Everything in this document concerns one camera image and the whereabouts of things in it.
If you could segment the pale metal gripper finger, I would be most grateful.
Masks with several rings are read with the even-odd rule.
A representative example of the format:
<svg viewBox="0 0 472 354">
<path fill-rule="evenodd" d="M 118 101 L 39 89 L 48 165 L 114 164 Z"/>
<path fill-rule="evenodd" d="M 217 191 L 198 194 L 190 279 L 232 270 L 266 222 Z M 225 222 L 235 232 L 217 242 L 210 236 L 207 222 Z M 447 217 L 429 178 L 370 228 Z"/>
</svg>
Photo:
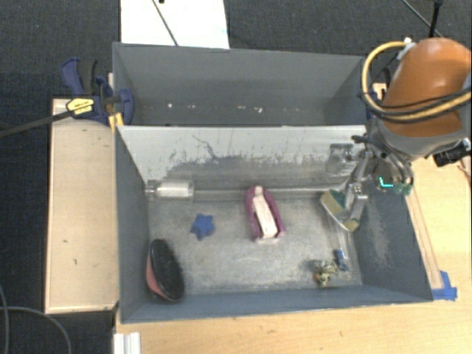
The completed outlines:
<svg viewBox="0 0 472 354">
<path fill-rule="evenodd" d="M 368 195 L 364 193 L 361 183 L 352 183 L 348 185 L 346 198 L 347 220 L 345 226 L 347 228 L 358 228 L 364 207 L 368 201 Z"/>
</svg>

